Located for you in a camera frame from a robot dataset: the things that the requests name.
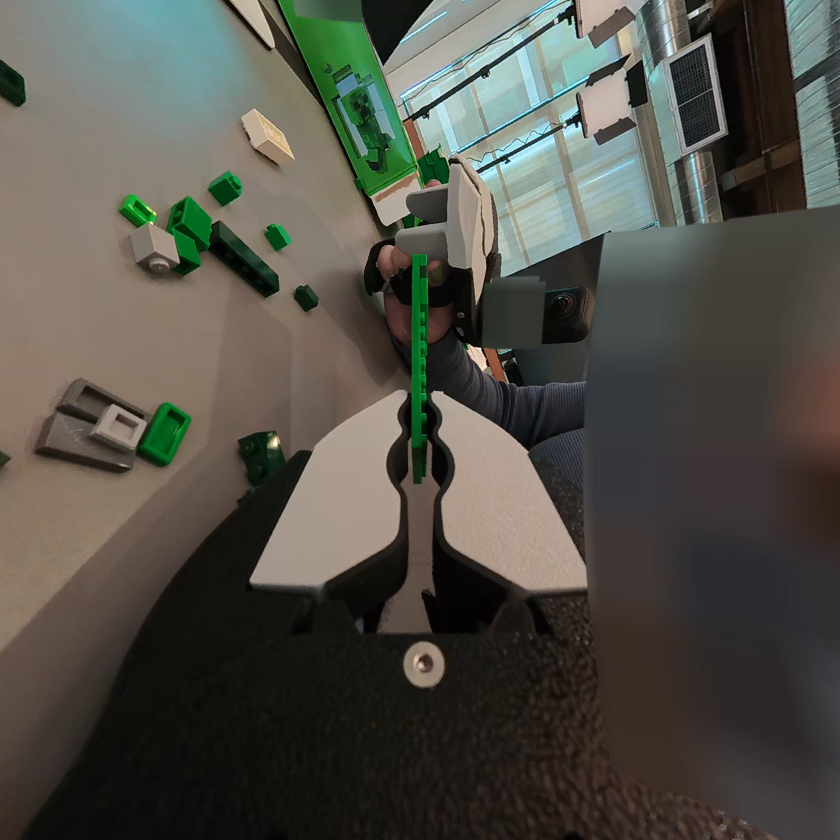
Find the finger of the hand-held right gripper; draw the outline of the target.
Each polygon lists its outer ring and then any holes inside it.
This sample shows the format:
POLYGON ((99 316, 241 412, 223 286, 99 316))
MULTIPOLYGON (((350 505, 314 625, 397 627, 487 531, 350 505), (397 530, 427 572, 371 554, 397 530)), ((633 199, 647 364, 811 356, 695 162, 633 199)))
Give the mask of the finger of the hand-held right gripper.
POLYGON ((472 261, 474 299, 479 300, 484 286, 501 276, 498 214, 493 196, 481 200, 472 261))
POLYGON ((492 250, 492 197, 471 163, 461 154, 448 158, 447 262, 477 268, 492 250))

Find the person's right hand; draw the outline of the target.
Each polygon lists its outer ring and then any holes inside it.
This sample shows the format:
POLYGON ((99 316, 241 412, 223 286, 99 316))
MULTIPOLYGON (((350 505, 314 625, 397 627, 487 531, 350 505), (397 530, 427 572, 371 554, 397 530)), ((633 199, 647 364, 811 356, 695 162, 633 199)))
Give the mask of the person's right hand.
MULTIPOLYGON (((412 306, 395 294, 392 282, 401 272, 410 280, 412 262, 411 256, 396 247, 395 239, 388 238, 371 248, 363 273, 364 288, 369 296, 383 294, 385 321, 394 341, 406 347, 410 347, 412 341, 412 306)), ((440 260, 432 260, 427 266, 429 304, 442 303, 441 307, 429 308, 428 344, 441 340, 454 327, 455 304, 449 289, 451 275, 451 267, 440 260)))

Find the studio light panel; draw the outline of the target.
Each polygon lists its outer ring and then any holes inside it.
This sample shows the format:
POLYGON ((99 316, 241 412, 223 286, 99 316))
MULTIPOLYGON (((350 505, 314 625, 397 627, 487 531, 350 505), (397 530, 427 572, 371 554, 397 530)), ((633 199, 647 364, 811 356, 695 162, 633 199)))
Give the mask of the studio light panel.
POLYGON ((574 1, 576 34, 597 48, 635 20, 646 1, 574 1))
POLYGON ((626 70, 628 59, 595 70, 576 93, 584 137, 598 145, 635 128, 633 111, 648 102, 644 63, 639 60, 626 70))

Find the long green studded plate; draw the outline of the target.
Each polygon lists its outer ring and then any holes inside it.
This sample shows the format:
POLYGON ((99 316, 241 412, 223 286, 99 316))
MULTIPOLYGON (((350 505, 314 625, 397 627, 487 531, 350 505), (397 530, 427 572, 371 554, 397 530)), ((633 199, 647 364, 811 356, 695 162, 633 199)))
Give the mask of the long green studded plate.
POLYGON ((427 255, 412 257, 411 454, 413 483, 427 474, 427 255))

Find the grey flat brick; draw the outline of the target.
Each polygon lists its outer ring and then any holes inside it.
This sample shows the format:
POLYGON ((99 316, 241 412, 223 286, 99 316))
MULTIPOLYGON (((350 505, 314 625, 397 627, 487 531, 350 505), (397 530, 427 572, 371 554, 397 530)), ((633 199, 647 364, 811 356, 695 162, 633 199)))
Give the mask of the grey flat brick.
POLYGON ((93 423, 85 419, 55 412, 46 419, 35 452, 115 474, 130 471, 135 462, 134 452, 125 453, 101 443, 90 435, 92 429, 93 423))

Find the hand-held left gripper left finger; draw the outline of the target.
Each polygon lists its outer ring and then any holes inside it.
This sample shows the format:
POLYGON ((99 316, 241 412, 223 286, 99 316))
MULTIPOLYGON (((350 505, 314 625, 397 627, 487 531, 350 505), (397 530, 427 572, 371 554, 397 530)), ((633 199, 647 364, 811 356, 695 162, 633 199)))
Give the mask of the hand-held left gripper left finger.
POLYGON ((252 587, 343 602, 352 613, 399 591, 408 558, 407 398, 395 391, 315 446, 252 587))

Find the grey desk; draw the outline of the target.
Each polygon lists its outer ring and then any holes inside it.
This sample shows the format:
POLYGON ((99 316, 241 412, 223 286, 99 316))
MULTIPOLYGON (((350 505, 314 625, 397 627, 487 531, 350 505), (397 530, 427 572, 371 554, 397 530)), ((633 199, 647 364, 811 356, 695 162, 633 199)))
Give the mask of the grey desk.
POLYGON ((91 561, 151 578, 244 487, 236 438, 310 447, 404 386, 361 268, 380 237, 321 104, 226 2, 2 2, 2 647, 91 561), (249 142, 257 109, 295 162, 249 142), (208 191, 232 172, 239 198, 208 191), (262 298, 213 255, 153 277, 133 260, 129 193, 159 214, 195 198, 279 275, 262 298), (294 290, 319 298, 303 311, 294 290), (89 379, 192 417, 172 465, 118 476, 34 454, 67 385, 89 379))

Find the green toy set box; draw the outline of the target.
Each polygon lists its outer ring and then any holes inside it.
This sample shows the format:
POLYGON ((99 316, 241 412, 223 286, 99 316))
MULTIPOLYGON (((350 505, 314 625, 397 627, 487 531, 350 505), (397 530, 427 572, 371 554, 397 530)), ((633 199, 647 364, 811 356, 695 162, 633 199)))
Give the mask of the green toy set box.
POLYGON ((361 2, 337 2, 330 17, 303 16, 308 2, 278 5, 353 168, 384 226, 406 215, 419 189, 417 158, 386 84, 361 2))

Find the white flat object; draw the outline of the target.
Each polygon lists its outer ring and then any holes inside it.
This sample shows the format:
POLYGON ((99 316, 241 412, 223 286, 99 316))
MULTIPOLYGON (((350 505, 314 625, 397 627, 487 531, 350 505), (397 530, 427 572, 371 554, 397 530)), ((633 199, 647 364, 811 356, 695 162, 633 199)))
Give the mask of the white flat object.
POLYGON ((236 14, 247 24, 267 49, 275 49, 276 41, 265 10, 257 0, 226 1, 236 14))

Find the white air vent grille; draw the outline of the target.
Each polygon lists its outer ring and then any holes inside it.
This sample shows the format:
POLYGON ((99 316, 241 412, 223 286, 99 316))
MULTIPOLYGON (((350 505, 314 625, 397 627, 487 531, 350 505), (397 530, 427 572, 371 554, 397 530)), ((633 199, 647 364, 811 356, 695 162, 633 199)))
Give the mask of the white air vent grille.
POLYGON ((718 63, 711 34, 661 63, 679 145, 679 156, 728 135, 718 63))

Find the scattered green toy bricks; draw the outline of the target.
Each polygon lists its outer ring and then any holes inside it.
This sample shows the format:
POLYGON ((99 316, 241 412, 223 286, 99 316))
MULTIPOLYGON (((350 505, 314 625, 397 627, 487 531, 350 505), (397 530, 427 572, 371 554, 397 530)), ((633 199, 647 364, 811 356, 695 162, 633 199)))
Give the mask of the scattered green toy bricks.
MULTIPOLYGON (((2 98, 15 107, 22 106, 27 100, 25 79, 3 60, 1 80, 2 98)), ((230 171, 212 180, 208 186, 211 195, 223 205, 239 198, 242 189, 241 180, 230 171)), ((131 222, 132 231, 148 223, 159 227, 155 223, 158 217, 156 211, 136 194, 126 195, 118 210, 131 222)), ((185 277, 201 267, 201 254, 209 250, 213 223, 210 216, 192 197, 185 196, 176 202, 171 207, 166 227, 159 228, 174 236, 180 264, 164 274, 150 273, 156 276, 176 274, 179 277, 185 277)), ((293 298, 304 312, 309 312, 319 304, 318 295, 308 285, 297 287, 293 292, 293 298)), ((135 458, 140 455, 158 466, 168 466, 178 452, 191 422, 190 416, 172 403, 160 404, 134 452, 135 458)), ((264 484, 286 464, 279 437, 274 431, 258 432, 240 438, 238 452, 245 464, 247 479, 252 487, 264 484)))

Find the person's right forearm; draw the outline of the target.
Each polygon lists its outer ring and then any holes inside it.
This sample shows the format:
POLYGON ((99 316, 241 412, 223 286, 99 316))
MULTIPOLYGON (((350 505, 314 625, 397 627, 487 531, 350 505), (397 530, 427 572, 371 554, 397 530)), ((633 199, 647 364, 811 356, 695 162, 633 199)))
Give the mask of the person's right forearm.
POLYGON ((470 359, 452 331, 427 350, 427 389, 501 426, 526 449, 582 455, 585 383, 500 383, 470 359))

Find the small white frame brick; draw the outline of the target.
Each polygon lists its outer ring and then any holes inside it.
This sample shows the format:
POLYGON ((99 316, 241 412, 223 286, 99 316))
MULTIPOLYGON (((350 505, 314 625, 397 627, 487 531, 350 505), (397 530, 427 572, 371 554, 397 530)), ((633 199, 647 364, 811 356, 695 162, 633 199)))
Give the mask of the small white frame brick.
POLYGON ((100 415, 90 437, 122 453, 136 451, 149 422, 140 415, 113 403, 100 415))

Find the long dark green brick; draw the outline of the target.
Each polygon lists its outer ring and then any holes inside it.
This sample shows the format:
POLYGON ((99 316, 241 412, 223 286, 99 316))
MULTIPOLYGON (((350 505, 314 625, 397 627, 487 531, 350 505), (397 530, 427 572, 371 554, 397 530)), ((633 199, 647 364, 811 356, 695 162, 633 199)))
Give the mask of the long dark green brick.
POLYGON ((278 274, 222 221, 212 224, 209 251, 263 298, 278 293, 278 274))

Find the grey frame brick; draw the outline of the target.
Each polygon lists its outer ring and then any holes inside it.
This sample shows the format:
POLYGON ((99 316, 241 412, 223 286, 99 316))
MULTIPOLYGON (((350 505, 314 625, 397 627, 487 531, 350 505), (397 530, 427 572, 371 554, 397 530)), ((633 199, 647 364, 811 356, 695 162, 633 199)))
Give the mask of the grey frame brick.
POLYGON ((59 400, 56 410, 59 413, 95 424, 110 405, 119 406, 129 413, 141 417, 147 423, 153 416, 152 413, 145 411, 143 408, 81 378, 70 383, 65 394, 59 400))

